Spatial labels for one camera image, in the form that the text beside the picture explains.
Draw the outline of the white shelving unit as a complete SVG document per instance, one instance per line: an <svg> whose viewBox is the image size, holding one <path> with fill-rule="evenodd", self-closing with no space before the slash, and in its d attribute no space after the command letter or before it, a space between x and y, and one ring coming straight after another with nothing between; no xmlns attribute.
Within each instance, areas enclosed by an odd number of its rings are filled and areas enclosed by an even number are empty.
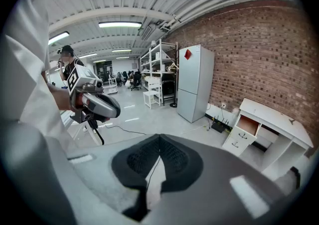
<svg viewBox="0 0 319 225"><path fill-rule="evenodd" d="M171 65L175 60L174 56L175 43L169 43L159 39L153 41L151 47L146 54L140 57L141 71L142 71L142 86L148 90L148 85L152 83L159 83L161 88L161 82L164 80L174 80L175 72L167 72L166 67ZM173 99L165 102L169 105L173 102Z"/></svg>

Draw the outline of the white drawer with wooden interior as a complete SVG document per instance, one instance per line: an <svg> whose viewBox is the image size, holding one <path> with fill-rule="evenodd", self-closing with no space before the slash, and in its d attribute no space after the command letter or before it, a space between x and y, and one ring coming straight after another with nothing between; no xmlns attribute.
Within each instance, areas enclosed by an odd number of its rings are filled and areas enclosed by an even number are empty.
<svg viewBox="0 0 319 225"><path fill-rule="evenodd" d="M250 145L257 139L257 133L261 127L261 123L250 119L244 115L239 115L236 124L232 128L230 137Z"/></svg>

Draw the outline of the black router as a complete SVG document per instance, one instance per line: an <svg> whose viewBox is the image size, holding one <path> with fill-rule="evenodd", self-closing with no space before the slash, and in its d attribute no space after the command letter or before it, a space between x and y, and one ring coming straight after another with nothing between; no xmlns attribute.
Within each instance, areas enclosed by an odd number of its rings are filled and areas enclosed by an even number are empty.
<svg viewBox="0 0 319 225"><path fill-rule="evenodd" d="M219 117L214 117L212 120L212 125L211 128L214 129L215 131L222 133L225 130L229 129L228 126L229 121L227 119L222 119L221 121L219 120Z"/></svg>

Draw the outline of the white table top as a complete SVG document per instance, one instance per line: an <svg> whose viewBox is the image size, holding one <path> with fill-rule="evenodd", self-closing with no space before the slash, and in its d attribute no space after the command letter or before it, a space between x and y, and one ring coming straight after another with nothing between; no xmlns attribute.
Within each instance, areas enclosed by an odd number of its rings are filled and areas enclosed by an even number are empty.
<svg viewBox="0 0 319 225"><path fill-rule="evenodd" d="M282 177L313 147L303 125L281 112L247 98L242 101L239 110L239 115L261 123L257 139L270 142L261 165L261 173L269 179L274 181Z"/></svg>

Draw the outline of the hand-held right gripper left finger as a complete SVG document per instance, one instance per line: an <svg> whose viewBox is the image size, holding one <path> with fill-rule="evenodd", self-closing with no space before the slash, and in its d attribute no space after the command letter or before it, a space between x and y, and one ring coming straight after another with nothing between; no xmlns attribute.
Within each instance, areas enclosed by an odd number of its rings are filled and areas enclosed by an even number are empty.
<svg viewBox="0 0 319 225"><path fill-rule="evenodd" d="M140 222L148 213L147 176L160 156L158 134L68 156L77 175L102 202Z"/></svg>

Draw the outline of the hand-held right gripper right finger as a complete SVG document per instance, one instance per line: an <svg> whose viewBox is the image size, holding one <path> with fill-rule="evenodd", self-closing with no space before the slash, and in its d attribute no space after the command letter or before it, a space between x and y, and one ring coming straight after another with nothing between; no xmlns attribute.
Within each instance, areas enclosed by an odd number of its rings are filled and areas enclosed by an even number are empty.
<svg viewBox="0 0 319 225"><path fill-rule="evenodd" d="M149 225L270 224L280 188L233 154L177 136L159 136L166 179Z"/></svg>

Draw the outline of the black folding chair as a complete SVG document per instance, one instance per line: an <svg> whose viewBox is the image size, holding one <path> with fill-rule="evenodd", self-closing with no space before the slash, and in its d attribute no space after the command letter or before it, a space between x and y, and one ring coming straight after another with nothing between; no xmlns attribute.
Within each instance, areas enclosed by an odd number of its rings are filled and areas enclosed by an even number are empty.
<svg viewBox="0 0 319 225"><path fill-rule="evenodd" d="M175 94L175 82L174 80L164 80L161 82L161 91L162 91L162 103L165 105L165 102L174 98Z"/></svg>

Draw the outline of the white wooden chair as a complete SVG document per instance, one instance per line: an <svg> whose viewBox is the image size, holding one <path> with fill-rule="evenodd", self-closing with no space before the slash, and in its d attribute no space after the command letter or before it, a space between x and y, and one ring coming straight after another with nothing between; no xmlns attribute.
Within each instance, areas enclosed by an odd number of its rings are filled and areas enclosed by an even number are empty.
<svg viewBox="0 0 319 225"><path fill-rule="evenodd" d="M161 88L159 83L148 85L148 90L143 93L144 104L151 109L153 104L161 106Z"/></svg>

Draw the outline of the white trestle frame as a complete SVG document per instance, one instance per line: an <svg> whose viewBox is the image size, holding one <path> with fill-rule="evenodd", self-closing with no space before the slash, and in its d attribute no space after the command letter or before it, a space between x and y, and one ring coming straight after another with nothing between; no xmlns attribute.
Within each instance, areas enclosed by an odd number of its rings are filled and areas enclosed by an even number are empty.
<svg viewBox="0 0 319 225"><path fill-rule="evenodd" d="M67 132L77 147L86 148L102 145L100 138L93 132L87 122L79 124L70 118L71 115L74 115L74 112L60 111L60 115Z"/></svg>

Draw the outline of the person's white shirt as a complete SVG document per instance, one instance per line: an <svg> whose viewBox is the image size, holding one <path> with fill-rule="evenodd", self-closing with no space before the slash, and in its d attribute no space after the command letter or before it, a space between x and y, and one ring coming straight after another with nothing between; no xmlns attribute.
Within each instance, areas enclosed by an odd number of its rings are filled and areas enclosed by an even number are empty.
<svg viewBox="0 0 319 225"><path fill-rule="evenodd" d="M46 0L18 0L0 33L0 172L26 225L76 225L50 148L75 147L41 73L50 68Z"/></svg>

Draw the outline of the grey refrigerator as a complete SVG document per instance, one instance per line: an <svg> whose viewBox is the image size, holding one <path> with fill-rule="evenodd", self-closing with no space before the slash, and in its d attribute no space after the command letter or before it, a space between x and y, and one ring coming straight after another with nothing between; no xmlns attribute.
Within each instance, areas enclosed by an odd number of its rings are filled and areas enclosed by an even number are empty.
<svg viewBox="0 0 319 225"><path fill-rule="evenodd" d="M184 55L189 49L189 60ZM190 123L204 117L212 86L215 55L202 45L179 51L177 113Z"/></svg>

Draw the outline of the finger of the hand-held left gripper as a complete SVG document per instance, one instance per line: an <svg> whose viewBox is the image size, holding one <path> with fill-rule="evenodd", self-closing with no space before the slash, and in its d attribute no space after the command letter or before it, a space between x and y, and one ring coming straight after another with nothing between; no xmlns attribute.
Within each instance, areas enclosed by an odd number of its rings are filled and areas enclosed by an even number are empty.
<svg viewBox="0 0 319 225"><path fill-rule="evenodd" d="M120 105L115 98L106 94L99 94L98 97L114 109L120 110Z"/></svg>
<svg viewBox="0 0 319 225"><path fill-rule="evenodd" d="M106 117L117 118L121 110L114 109L107 103L102 101L98 95L83 95L83 105L94 114Z"/></svg>

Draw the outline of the black office chair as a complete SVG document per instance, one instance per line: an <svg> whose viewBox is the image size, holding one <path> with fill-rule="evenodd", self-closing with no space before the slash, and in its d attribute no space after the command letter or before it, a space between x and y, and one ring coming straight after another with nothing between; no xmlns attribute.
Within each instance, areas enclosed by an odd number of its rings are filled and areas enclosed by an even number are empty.
<svg viewBox="0 0 319 225"><path fill-rule="evenodd" d="M133 89L140 90L142 87L141 80L142 80L142 75L139 72L135 72L133 75L133 83L131 86L131 90Z"/></svg>

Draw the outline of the person's left forearm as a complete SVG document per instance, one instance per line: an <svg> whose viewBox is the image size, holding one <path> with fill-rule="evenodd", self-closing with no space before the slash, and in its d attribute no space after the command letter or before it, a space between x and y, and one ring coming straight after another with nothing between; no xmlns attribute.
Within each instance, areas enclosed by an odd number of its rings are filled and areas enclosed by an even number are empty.
<svg viewBox="0 0 319 225"><path fill-rule="evenodd" d="M47 82L47 78L46 78L46 73L45 71L43 71L41 73L50 93L53 95L53 98L57 104L57 107L59 110L70 110L70 111L75 111L75 109L72 107L71 103L70 103L70 97L69 97L69 93L68 90L66 89L59 89L55 86L53 86L51 83Z"/></svg>

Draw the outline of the white cart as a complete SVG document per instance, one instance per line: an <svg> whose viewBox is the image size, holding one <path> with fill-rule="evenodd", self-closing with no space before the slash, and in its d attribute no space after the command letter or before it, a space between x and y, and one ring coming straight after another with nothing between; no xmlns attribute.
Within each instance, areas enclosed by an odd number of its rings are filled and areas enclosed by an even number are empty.
<svg viewBox="0 0 319 225"><path fill-rule="evenodd" d="M104 93L116 94L118 93L117 80L114 77L108 79L108 84L103 85Z"/></svg>

